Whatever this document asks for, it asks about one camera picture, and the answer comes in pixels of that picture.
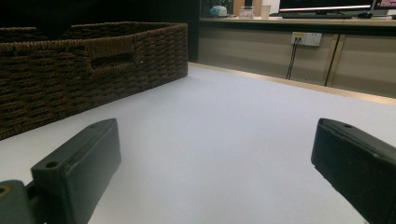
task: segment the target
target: computer monitor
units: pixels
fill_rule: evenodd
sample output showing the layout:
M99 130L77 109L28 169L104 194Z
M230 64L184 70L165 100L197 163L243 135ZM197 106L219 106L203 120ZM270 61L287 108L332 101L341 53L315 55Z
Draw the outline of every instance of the computer monitor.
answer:
M372 4L373 0L280 0L279 13L369 11Z
M396 9L396 0L375 0L374 10Z

